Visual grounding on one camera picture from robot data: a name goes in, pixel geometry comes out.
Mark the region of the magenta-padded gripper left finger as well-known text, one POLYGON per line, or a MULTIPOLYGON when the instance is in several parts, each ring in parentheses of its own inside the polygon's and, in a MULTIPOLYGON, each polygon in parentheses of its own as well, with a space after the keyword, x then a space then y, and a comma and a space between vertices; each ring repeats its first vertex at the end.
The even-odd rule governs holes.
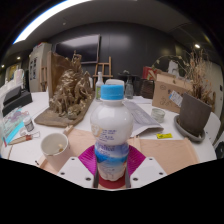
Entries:
POLYGON ((94 146, 87 148, 78 157, 70 157, 58 176, 84 188, 97 188, 99 178, 94 146))

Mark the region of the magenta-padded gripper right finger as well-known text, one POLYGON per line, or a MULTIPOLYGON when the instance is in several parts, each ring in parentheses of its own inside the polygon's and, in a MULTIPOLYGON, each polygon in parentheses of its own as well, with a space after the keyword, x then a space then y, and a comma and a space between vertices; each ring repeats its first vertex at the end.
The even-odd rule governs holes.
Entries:
POLYGON ((127 188, 140 188, 166 176, 154 157, 146 157, 135 147, 129 146, 125 184, 127 188))

